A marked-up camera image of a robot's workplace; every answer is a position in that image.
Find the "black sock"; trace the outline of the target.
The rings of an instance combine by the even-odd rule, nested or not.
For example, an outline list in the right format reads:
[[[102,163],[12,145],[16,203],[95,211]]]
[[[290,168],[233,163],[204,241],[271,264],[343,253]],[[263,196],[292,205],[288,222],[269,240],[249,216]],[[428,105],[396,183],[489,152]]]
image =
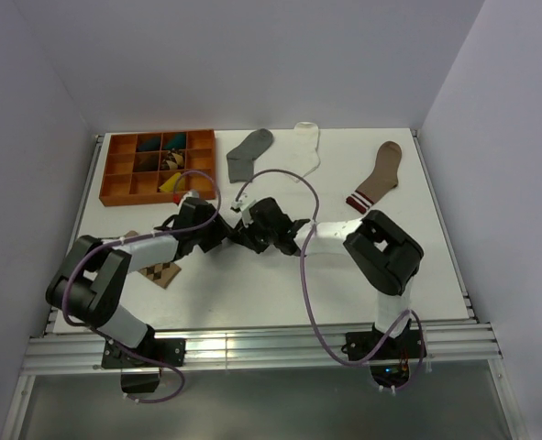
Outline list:
[[[248,227],[242,221],[239,221],[233,228],[231,239],[235,244],[254,251],[257,254],[265,251],[269,244],[257,235],[257,230]]]

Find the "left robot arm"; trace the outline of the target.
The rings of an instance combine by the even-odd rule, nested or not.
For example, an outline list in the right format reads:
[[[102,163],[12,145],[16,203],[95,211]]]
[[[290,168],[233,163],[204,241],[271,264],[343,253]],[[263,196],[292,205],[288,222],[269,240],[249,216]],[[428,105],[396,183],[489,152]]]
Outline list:
[[[159,351],[155,331],[120,304],[127,275],[161,263],[173,263],[194,247],[207,252],[231,235],[231,226],[218,210],[190,197],[152,231],[104,240],[80,236],[61,263],[47,290],[48,304],[64,318],[123,346],[123,356],[145,366]]]

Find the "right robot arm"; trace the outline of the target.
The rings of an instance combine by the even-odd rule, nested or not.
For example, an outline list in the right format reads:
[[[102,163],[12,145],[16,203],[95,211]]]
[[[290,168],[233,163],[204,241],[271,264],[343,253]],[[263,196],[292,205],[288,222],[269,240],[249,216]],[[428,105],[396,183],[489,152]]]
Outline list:
[[[369,210],[340,222],[293,221],[273,198],[257,202],[246,196],[234,201],[231,209],[241,215],[238,241],[258,253],[274,246],[300,259],[319,254],[350,256],[377,292],[376,351],[391,358],[404,348],[411,283],[424,250],[385,213]]]

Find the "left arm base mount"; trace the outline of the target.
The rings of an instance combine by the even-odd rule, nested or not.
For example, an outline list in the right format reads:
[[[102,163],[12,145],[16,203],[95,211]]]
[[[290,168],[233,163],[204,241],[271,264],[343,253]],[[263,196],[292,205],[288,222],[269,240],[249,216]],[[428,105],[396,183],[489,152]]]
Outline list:
[[[180,395],[185,386],[186,379],[180,371],[185,349],[184,338],[157,338],[140,351],[109,340],[105,342],[100,366],[103,370],[120,372],[120,389],[133,402],[166,402]],[[179,384],[169,395],[154,397],[166,370],[178,376]]]

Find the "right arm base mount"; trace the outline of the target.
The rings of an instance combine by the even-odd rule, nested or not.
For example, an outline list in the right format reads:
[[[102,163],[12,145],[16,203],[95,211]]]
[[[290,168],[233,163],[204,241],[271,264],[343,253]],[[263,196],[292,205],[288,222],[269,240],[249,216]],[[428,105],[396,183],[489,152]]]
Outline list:
[[[425,358],[427,351],[422,335],[418,329],[412,329],[411,324],[412,320],[409,320],[399,336],[388,337],[372,359],[419,360]],[[381,338],[382,333],[374,327],[368,331],[346,333],[341,352],[348,357],[348,361],[359,361],[376,347]]]

